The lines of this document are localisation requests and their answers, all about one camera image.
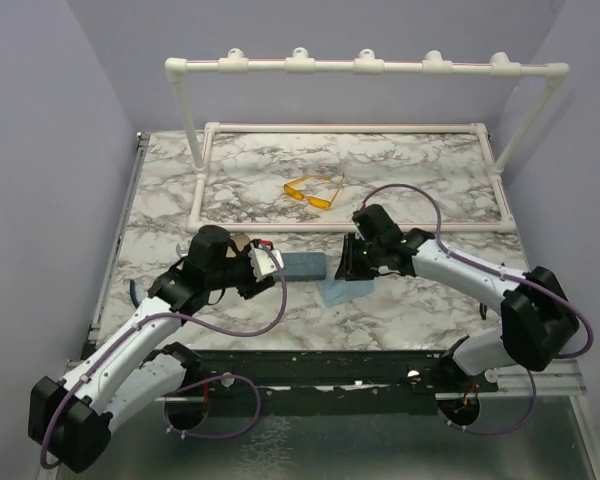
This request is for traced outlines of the black glasses case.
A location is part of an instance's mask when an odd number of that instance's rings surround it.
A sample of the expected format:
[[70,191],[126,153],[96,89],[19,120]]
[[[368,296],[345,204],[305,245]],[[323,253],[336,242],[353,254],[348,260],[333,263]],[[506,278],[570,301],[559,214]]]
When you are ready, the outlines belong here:
[[246,234],[235,234],[230,237],[227,249],[227,257],[238,257],[249,247],[251,239]]

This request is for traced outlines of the silver wrench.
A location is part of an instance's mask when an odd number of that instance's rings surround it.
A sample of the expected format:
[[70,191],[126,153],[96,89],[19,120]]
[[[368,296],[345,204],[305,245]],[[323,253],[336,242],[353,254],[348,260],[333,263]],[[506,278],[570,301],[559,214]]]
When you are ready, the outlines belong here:
[[181,245],[180,243],[178,243],[176,245],[176,254],[179,257],[186,257],[188,255],[188,250],[189,250],[188,245]]

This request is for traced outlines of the aluminium extrusion rail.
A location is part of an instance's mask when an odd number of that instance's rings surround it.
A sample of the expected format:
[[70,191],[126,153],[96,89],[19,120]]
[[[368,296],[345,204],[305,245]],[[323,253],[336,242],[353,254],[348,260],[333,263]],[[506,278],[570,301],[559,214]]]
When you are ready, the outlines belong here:
[[[497,369],[497,394],[525,397],[532,393],[527,371],[520,366]],[[558,360],[542,372],[532,373],[537,396],[583,396],[587,393],[584,378],[576,360]]]

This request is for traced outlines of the blue-grey glasses case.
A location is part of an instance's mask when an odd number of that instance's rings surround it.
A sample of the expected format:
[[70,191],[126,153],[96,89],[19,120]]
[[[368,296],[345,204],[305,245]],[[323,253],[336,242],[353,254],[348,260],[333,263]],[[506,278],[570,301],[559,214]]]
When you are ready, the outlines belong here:
[[282,260],[287,282],[322,281],[327,276],[326,256],[322,252],[283,253]]

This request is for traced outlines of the black tool right edge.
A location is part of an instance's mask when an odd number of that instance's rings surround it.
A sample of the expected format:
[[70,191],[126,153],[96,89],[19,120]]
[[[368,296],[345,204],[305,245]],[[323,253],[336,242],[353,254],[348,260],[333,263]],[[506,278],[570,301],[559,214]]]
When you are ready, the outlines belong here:
[[487,314],[488,314],[488,307],[485,304],[481,303],[479,305],[479,315],[480,315],[481,319],[486,320]]

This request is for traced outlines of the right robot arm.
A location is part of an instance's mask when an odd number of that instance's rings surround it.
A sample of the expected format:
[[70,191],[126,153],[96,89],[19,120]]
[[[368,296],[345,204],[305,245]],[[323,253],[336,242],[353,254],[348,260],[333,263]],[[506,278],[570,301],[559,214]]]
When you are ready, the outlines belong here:
[[402,231],[377,204],[355,212],[353,222],[357,230],[344,238],[336,279],[420,277],[467,295],[499,315],[499,328],[466,337],[445,353],[439,378],[449,390],[461,391],[476,375],[494,368],[519,365],[540,372],[579,328],[556,276],[543,267],[522,272],[455,254],[430,232]]

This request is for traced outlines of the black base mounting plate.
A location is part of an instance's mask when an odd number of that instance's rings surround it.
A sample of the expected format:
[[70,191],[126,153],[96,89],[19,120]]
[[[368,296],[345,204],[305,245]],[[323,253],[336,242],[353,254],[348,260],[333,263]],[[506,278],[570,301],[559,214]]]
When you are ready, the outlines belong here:
[[183,392],[165,411],[191,428],[204,416],[433,415],[438,397],[475,398],[498,389],[479,374],[452,372],[439,350],[293,351],[163,348],[185,367]]

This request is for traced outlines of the blue-handled pliers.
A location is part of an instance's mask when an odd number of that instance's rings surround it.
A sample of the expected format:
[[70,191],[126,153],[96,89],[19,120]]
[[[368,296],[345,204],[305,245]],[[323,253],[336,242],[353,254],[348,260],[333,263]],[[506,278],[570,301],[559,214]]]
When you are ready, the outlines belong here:
[[129,297],[132,305],[137,308],[140,305],[142,298],[138,295],[137,284],[133,279],[129,280]]

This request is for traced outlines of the white PVC pipe rack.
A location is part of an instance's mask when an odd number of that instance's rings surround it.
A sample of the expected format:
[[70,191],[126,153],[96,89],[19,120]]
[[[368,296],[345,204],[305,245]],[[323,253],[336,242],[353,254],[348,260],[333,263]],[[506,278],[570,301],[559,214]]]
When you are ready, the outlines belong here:
[[[487,166],[488,178],[493,189],[500,218],[495,222],[446,223],[447,232],[513,233],[516,224],[504,193],[502,174],[518,145],[540,116],[554,92],[570,73],[566,63],[521,64],[513,62],[504,52],[495,53],[487,63],[458,63],[446,60],[437,50],[428,52],[420,61],[386,61],[365,48],[352,60],[317,60],[303,47],[297,47],[284,59],[249,59],[238,48],[231,49],[217,60],[189,60],[171,57],[164,63],[168,81],[172,85],[181,115],[184,132],[193,158],[195,172],[194,195],[187,225],[198,230],[203,221],[202,204],[208,184],[212,159],[213,139],[220,133],[268,133],[268,134],[473,134],[481,145]],[[253,72],[283,72],[290,75],[313,75],[318,73],[352,73],[355,75],[380,76],[383,74],[417,74],[431,77],[490,77],[529,78],[544,80],[545,86],[525,120],[506,144],[499,156],[492,151],[488,132],[482,123],[468,124],[245,124],[209,122],[204,136],[197,137],[193,109],[185,85],[186,78],[194,73],[247,74]]]

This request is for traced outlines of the orange plastic sunglasses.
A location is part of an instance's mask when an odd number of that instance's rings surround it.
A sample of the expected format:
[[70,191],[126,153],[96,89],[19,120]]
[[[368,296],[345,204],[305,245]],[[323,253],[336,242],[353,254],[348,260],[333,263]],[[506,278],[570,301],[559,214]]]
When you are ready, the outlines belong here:
[[327,175],[322,175],[322,174],[312,174],[312,175],[307,175],[307,176],[303,176],[303,177],[291,180],[283,185],[283,192],[288,197],[290,197],[294,200],[305,201],[308,205],[310,205],[314,208],[328,211],[333,207],[334,202],[337,200],[337,198],[343,188],[345,179],[346,179],[345,174],[342,174],[338,178],[337,189],[335,190],[335,192],[333,193],[333,195],[330,199],[324,199],[324,198],[320,198],[320,197],[316,197],[316,196],[312,196],[312,195],[307,195],[303,191],[300,191],[297,189],[298,185],[305,183],[306,181],[309,181],[309,180],[322,180],[322,181],[331,181],[332,180],[331,177],[329,177]]

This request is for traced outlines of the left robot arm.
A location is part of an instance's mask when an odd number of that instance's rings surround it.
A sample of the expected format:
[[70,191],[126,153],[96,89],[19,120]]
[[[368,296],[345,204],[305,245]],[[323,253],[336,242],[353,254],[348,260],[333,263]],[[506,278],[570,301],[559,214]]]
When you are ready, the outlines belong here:
[[237,246],[219,226],[204,226],[189,251],[158,276],[123,326],[60,379],[40,379],[31,391],[28,435],[41,447],[40,464],[54,456],[76,473],[88,469],[112,435],[164,394],[194,392],[201,371],[178,352],[155,348],[191,322],[212,292],[234,288],[251,299],[284,285],[284,261],[269,241]]

